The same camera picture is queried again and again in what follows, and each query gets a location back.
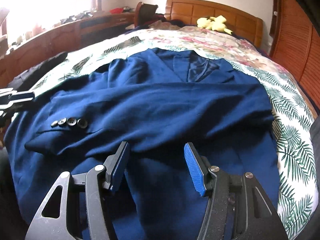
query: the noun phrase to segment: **bed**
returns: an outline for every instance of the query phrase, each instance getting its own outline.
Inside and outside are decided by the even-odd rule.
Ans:
[[[239,9],[203,0],[167,0],[164,17],[194,25],[200,17],[223,15],[227,27],[244,39],[193,26],[155,22],[147,30],[123,34],[68,54],[32,88],[36,96],[70,77],[90,74],[114,59],[152,48],[193,50],[208,59],[226,59],[234,69],[253,76],[265,87],[273,109],[280,189],[277,211],[290,240],[310,220],[318,205],[317,175],[310,139],[316,111],[292,75],[257,50],[262,20]]]

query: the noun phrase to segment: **blue gripper pad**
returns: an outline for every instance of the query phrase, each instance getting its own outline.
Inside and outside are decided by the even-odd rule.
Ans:
[[[111,192],[114,194],[118,191],[121,180],[124,176],[124,170],[127,166],[130,155],[130,146],[127,142],[122,142],[119,149],[117,150],[114,158],[116,163],[112,163],[113,171],[111,173]]]
[[[201,166],[204,166],[204,164],[192,143],[186,143],[184,146],[184,158],[187,162],[193,185],[195,186],[196,191],[200,193],[200,196],[203,197],[206,188]]]

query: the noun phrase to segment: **wooden furniture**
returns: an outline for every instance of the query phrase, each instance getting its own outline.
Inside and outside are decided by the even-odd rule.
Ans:
[[[60,52],[72,52],[122,34],[133,21],[134,13],[108,15],[103,12],[31,38],[0,60],[0,88],[23,71]]]
[[[157,5],[139,2],[134,16],[134,27],[143,25],[145,22],[152,20],[158,9]]]
[[[269,35],[272,38],[275,38],[275,33],[278,31],[279,27],[279,17],[278,14],[281,14],[281,0],[273,0],[273,13],[272,13],[272,19],[271,19],[271,27]]]
[[[223,15],[226,26],[235,34],[260,47],[263,21],[239,9],[204,0],[167,0],[164,17],[167,20],[179,19],[185,24],[196,25],[201,17]]]
[[[9,12],[10,12],[9,9],[4,8],[4,7],[0,7],[0,26],[2,25],[2,23],[6,19]]]
[[[4,57],[8,50],[8,40],[7,35],[0,36],[0,58]]]
[[[285,67],[320,107],[320,37],[296,0],[280,0],[271,58]]]

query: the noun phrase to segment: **sleeve button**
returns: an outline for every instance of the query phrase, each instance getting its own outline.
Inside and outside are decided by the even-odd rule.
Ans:
[[[67,122],[66,118],[62,118],[61,120],[58,121],[59,126],[63,126]]]
[[[54,128],[56,126],[58,126],[58,121],[57,120],[51,123],[51,127],[52,128]]]
[[[88,127],[88,121],[86,119],[84,119],[84,118],[80,118],[77,121],[77,125],[82,129],[86,129]]]
[[[77,119],[74,118],[74,117],[70,117],[68,120],[67,120],[67,125],[69,126],[75,126],[77,124]]]

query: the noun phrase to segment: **window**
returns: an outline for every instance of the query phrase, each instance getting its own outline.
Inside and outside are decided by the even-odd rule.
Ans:
[[[7,16],[8,43],[16,41],[35,26],[51,29],[61,19],[92,9],[92,0],[0,0]]]

